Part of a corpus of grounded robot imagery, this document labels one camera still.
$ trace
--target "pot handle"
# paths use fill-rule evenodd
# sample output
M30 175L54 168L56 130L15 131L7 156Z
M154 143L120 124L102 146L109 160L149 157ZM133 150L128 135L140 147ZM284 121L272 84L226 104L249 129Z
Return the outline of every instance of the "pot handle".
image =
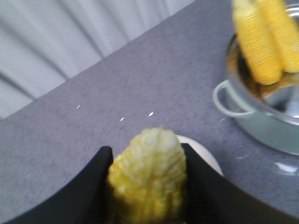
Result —
M219 100L218 94L220 90L227 90L230 97L235 101L235 103L245 112L234 112L227 109ZM239 118L239 119L250 119L254 114L255 110L248 106L233 90L230 82L228 80L223 81L213 91L213 101L215 106L225 115L232 117L232 118Z

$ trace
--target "cooked corn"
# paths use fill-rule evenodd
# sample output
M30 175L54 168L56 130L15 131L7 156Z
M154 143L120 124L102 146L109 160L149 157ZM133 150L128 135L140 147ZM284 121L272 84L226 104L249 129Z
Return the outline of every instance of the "cooked corn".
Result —
M185 160L172 131L152 128L135 136L109 168L109 202L116 223L160 224L181 218Z
M299 29L296 21L289 17L283 0L254 0L279 51L283 69L299 71Z
M282 68L274 40L261 12L248 0L233 0L237 38L253 78L270 85L280 80Z

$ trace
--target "corn on the cob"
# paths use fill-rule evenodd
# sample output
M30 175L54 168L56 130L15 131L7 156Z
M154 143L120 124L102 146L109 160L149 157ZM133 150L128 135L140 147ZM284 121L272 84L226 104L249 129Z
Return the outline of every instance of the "corn on the cob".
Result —
M283 69L299 71L299 28L289 17L283 0L255 0L277 45Z
M109 168L115 222L160 224L180 218L185 183L185 154L176 135L162 128L144 130Z
M248 0L233 0L233 10L237 38L253 78L264 85L278 82L282 68L261 12Z

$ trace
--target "stainless steel pot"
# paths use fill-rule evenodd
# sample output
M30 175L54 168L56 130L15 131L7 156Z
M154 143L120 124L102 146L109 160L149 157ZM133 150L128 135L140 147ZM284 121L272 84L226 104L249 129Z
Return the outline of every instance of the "stainless steel pot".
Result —
M289 5L287 11L299 19L299 4ZM299 155L299 73L285 73L270 86L259 85L251 78L235 36L227 51L227 70L228 79L213 92L216 107L260 142ZM221 90L226 90L227 108L218 98Z

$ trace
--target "white plate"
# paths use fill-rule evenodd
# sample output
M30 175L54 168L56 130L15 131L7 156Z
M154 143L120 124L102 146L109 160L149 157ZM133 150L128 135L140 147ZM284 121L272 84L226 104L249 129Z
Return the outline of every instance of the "white plate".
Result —
M178 140L180 143L188 143L194 151L201 156L201 158L207 162L215 171L217 171L221 176L223 176L223 172L215 159L215 157L201 144L197 141L190 139L188 137L177 135Z

